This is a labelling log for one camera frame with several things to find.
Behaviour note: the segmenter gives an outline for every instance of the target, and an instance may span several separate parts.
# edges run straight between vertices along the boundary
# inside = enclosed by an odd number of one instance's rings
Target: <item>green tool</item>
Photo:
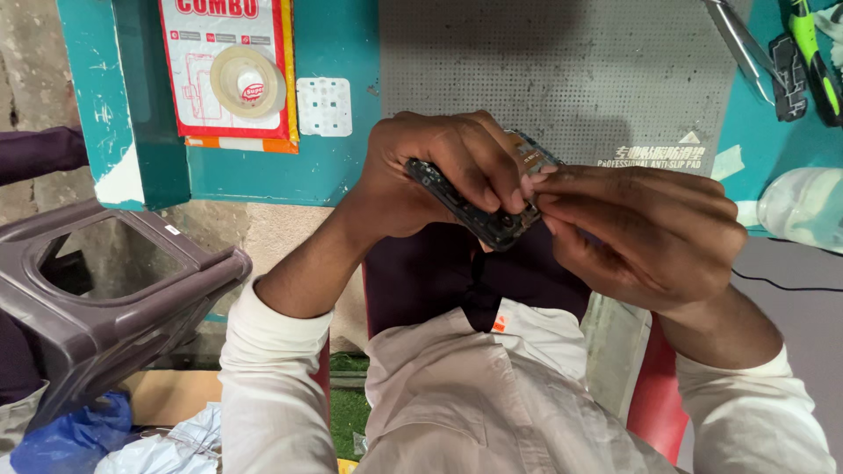
[[[813,101],[825,125],[843,126],[843,94],[840,86],[819,56],[817,33],[808,0],[791,0],[790,29],[808,67],[808,83]]]

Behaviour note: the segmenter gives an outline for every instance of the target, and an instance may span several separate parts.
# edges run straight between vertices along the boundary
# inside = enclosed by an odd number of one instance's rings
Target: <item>red and white package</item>
[[[159,3],[180,136],[298,140],[294,99],[288,100],[278,113],[244,118],[226,110],[211,86],[214,58],[231,46],[245,46],[274,62],[284,77],[280,87],[286,84],[285,90],[290,89],[289,84],[294,83],[292,31],[289,9],[282,6],[288,6],[288,0],[159,0]],[[262,91],[263,84],[250,87],[244,94]]]

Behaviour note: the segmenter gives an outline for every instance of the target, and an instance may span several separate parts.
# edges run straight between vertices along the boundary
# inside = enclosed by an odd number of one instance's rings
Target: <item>tape roll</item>
[[[287,98],[278,66],[243,46],[231,46],[213,60],[211,90],[226,110],[245,118],[277,114]]]

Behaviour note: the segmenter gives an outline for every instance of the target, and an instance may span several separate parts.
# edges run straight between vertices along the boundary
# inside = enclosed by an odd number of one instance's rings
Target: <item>white shirt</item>
[[[253,282],[229,313],[220,359],[223,469],[336,472],[325,396],[309,377],[331,314],[280,315]],[[474,331],[457,308],[370,341],[369,452],[355,472],[675,472],[588,394],[572,314],[504,299],[498,315],[505,327],[491,334]],[[835,472],[785,349],[746,370],[678,356],[677,375],[697,474]]]

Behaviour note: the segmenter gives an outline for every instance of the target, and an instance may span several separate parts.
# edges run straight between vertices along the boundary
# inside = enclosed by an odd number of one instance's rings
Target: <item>blue plastic bag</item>
[[[110,391],[99,401],[26,434],[12,451],[12,468],[18,474],[93,473],[99,460],[122,449],[132,429],[126,393]]]

